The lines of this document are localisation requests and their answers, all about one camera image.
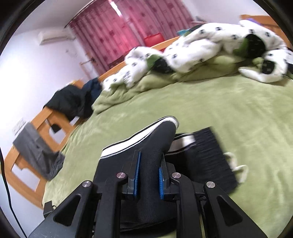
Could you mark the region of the green plush bed blanket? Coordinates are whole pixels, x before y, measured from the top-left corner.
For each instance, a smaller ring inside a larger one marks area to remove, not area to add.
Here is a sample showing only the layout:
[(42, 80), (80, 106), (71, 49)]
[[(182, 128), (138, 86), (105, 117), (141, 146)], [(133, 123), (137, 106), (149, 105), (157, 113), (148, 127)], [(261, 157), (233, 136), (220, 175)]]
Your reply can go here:
[(92, 179), (102, 149), (164, 116), (179, 133), (212, 127), (221, 146), (249, 168), (231, 198), (268, 237), (292, 226), (292, 79), (271, 84), (211, 66), (188, 74), (149, 72), (131, 89), (102, 91), (93, 114), (62, 149), (63, 168), (46, 183), (43, 201), (59, 205), (82, 181)]

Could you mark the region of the red chair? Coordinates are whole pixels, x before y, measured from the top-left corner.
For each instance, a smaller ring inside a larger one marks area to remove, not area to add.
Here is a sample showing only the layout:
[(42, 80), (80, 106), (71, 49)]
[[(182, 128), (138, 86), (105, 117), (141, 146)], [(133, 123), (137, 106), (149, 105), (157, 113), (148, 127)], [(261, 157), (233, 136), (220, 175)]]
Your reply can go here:
[(164, 41), (165, 39), (161, 33), (150, 35), (144, 38), (144, 44), (146, 47), (152, 47)]

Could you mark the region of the wooden coat rack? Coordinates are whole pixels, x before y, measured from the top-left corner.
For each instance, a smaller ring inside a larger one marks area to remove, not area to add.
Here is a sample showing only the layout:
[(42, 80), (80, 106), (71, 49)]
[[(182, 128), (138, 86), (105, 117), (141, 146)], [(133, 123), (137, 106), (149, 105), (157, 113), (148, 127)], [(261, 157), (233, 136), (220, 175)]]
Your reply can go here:
[(85, 60), (79, 63), (82, 71), (87, 76), (88, 79), (93, 79), (98, 77), (98, 73), (96, 72), (96, 60), (95, 58), (90, 54), (85, 54)]

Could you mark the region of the black jacket on bed rail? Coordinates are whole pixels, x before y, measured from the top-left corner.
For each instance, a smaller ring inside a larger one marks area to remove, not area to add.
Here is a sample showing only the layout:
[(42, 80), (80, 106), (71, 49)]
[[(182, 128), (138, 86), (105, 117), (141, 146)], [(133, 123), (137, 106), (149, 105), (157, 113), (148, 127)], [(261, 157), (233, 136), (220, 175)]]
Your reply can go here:
[(91, 94), (71, 84), (58, 90), (44, 106), (63, 113), (71, 121), (76, 116), (90, 117), (93, 113), (90, 103)]

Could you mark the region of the wooden bed frame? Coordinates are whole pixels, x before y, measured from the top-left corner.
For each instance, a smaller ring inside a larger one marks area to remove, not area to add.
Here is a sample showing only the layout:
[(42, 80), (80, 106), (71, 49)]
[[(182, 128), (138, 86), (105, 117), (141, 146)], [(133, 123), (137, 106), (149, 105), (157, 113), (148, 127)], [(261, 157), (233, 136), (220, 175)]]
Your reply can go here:
[[(270, 16), (264, 15), (249, 15), (242, 14), (239, 16), (241, 20), (253, 19), (264, 27), (270, 29), (271, 31), (277, 33), (284, 42), (287, 44), (287, 47), (291, 48), (292, 43), (282, 31), (280, 26), (271, 18)], [(49, 122), (58, 123), (61, 128), (65, 131), (65, 137), (63, 140), (58, 143), (52, 136), (49, 134), (50, 125)], [(61, 113), (51, 110), (49, 108), (44, 108), (32, 121), (32, 125), (37, 130), (38, 135), (44, 140), (45, 144), (53, 151), (59, 151), (63, 148), (67, 142), (70, 134), (73, 130), (81, 123), (81, 120), (78, 120), (74, 125), (71, 125), (69, 120)], [(32, 189), (26, 185), (16, 174), (12, 171), (14, 166), (18, 166), (21, 170), (28, 169), (39, 179), (37, 187)], [(39, 208), (43, 208), (42, 199), (45, 192), (45, 185), (47, 180), (34, 169), (24, 158), (20, 155), (19, 151), (13, 146), (8, 152), (5, 161), (4, 161), (4, 171), (6, 175), (7, 182), (24, 198), (30, 201), (32, 204)]]

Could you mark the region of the grey jeans on bed rail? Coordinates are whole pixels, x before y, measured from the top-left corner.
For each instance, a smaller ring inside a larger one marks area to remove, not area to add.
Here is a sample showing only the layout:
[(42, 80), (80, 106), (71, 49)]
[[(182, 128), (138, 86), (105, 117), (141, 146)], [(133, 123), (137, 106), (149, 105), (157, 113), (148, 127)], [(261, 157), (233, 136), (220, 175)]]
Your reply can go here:
[(13, 141), (20, 155), (46, 180), (52, 180), (62, 169), (65, 156), (54, 152), (33, 124), (27, 123)]

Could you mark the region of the red patterned curtains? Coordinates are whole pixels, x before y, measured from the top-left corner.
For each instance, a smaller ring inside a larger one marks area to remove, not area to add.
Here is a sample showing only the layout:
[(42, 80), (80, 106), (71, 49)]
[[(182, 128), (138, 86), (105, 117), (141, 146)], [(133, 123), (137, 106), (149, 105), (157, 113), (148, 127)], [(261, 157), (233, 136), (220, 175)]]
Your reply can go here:
[(144, 39), (165, 40), (192, 27), (194, 17), (183, 1), (92, 1), (69, 23), (99, 75)]

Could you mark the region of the navy blue garment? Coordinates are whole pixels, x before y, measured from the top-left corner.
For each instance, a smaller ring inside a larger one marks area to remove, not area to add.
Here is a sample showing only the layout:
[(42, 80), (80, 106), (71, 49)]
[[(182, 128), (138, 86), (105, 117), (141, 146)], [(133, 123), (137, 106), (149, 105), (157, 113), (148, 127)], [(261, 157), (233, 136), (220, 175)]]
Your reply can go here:
[(82, 90), (85, 91), (87, 103), (91, 106), (101, 94), (102, 86), (98, 78), (94, 78), (85, 83)]

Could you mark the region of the white floral quilt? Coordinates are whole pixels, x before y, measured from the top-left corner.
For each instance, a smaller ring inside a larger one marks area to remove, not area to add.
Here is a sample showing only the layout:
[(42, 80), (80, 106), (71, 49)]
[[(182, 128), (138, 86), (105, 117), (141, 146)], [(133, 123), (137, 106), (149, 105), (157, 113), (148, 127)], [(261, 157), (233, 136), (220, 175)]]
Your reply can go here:
[(292, 66), (292, 52), (273, 31), (249, 20), (238, 24), (206, 23), (189, 29), (163, 52), (150, 47), (135, 47), (125, 56), (125, 66), (102, 82), (102, 88), (125, 84), (132, 88), (150, 70), (161, 73), (188, 73), (224, 51), (241, 59), (262, 58), (258, 69), (239, 68), (248, 78), (272, 83), (282, 80)]

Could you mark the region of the black sweatpants with white stripe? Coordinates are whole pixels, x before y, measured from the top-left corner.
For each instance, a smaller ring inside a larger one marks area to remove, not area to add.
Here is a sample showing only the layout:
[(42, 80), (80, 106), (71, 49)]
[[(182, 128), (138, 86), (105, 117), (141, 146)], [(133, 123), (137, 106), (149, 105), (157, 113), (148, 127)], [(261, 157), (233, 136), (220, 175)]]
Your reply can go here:
[(210, 127), (178, 134), (178, 126), (166, 116), (102, 150), (94, 183), (101, 187), (120, 172), (128, 177), (118, 226), (122, 237), (159, 237), (175, 229), (175, 172), (199, 184), (212, 181), (226, 193), (246, 181), (248, 166), (222, 151)]

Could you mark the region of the white air conditioner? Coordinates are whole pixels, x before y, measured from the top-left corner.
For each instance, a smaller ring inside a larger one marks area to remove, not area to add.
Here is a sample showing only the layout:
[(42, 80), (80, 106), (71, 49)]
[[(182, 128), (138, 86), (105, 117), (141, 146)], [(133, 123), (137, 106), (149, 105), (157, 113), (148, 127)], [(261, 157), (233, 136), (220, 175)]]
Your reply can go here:
[(75, 40), (75, 36), (67, 29), (44, 30), (38, 34), (39, 45), (65, 40)]

